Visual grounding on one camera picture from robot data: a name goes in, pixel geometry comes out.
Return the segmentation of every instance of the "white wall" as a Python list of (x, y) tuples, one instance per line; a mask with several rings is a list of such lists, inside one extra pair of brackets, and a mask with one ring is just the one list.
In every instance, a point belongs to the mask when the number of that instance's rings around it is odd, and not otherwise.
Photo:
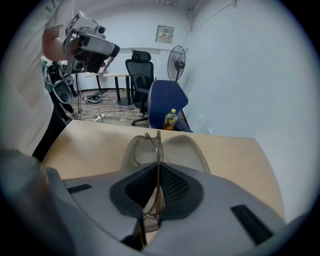
[(179, 80), (184, 112), (195, 132), (256, 138), (290, 221), (310, 208), (319, 185), (319, 62), (278, 2), (230, 3), (197, 10)]
[[(185, 11), (173, 7), (139, 5), (113, 8), (90, 15), (106, 27), (106, 39), (120, 46), (121, 51), (108, 68), (109, 73), (127, 73), (125, 60), (130, 59), (131, 49), (148, 51), (154, 65), (154, 76), (167, 79), (167, 60), (170, 50), (182, 45), (191, 29)], [(158, 25), (174, 27), (172, 44), (155, 42)], [(95, 77), (80, 74), (81, 89), (97, 88)], [(100, 78), (103, 88), (114, 88), (113, 78)], [(119, 78), (119, 87), (125, 88), (125, 78)]]

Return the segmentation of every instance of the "tiled floor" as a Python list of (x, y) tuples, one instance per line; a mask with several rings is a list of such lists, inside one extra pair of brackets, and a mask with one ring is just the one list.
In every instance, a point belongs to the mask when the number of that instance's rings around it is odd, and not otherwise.
[[(97, 92), (96, 90), (92, 91), (83, 91), (81, 93), (81, 97), (89, 96)], [(127, 93), (125, 91), (120, 91), (120, 97), (126, 97)], [(117, 94), (115, 90), (108, 90), (102, 95), (102, 101), (99, 103), (89, 103), (89, 104), (81, 104), (80, 99), (80, 112), (81, 115), (78, 116), (78, 120), (84, 120), (87, 122), (93, 122), (93, 117), (95, 115), (105, 114), (105, 117), (102, 119), (101, 123), (105, 124), (114, 124), (114, 125), (123, 125), (123, 126), (131, 126), (133, 120), (139, 119), (141, 113), (139, 109), (135, 107), (134, 104), (129, 106), (121, 106), (116, 103), (117, 102)], [(75, 97), (71, 103), (74, 111), (78, 113), (78, 98)], [(148, 121), (137, 122), (136, 126), (148, 128)]]

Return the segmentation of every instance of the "black panel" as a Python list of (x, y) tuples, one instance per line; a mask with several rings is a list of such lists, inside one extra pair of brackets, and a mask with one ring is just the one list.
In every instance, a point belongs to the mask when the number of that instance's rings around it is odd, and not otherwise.
[(98, 73), (106, 57), (107, 55), (93, 52), (86, 70), (91, 73)]
[(273, 236), (273, 233), (245, 205), (230, 209), (256, 245), (262, 244)]
[(152, 163), (112, 185), (110, 200), (122, 215), (142, 220), (146, 198), (149, 199), (156, 188), (157, 180), (153, 178), (157, 175), (156, 166)]
[[(116, 182), (110, 188), (110, 200), (121, 214), (141, 220), (143, 208), (156, 185), (157, 165), (152, 163)], [(160, 221), (186, 218), (204, 197), (203, 187), (196, 179), (165, 163), (160, 166), (160, 185), (165, 200), (165, 208), (159, 215)]]
[(90, 186), (89, 184), (82, 184), (79, 186), (68, 187), (67, 190), (70, 194), (73, 194), (73, 193), (77, 193), (77, 192), (91, 189), (91, 188), (92, 188), (92, 186)]

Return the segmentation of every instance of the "person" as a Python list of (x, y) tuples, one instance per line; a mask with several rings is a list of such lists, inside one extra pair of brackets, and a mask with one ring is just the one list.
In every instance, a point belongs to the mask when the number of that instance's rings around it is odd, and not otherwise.
[[(0, 95), (6, 108), (0, 115), (0, 143), (41, 162), (66, 127), (45, 89), (41, 56), (67, 59), (59, 34), (73, 19), (73, 9), (74, 0), (40, 2), (14, 35), (1, 63)], [(78, 51), (76, 40), (68, 51)]]
[(64, 123), (68, 125), (72, 119), (67, 116), (66, 112), (63, 110), (63, 108), (68, 111), (73, 117), (77, 115), (77, 113), (74, 111), (73, 107), (70, 104), (62, 103), (56, 96), (54, 92), (54, 88), (52, 85), (48, 84), (48, 81), (46, 81), (46, 70), (48, 66), (52, 64), (51, 61), (48, 61), (45, 59), (45, 57), (41, 57), (41, 65), (42, 65), (42, 73), (44, 76), (44, 87), (48, 91), (51, 100), (53, 102), (53, 107), (59, 112), (60, 117), (63, 119)]

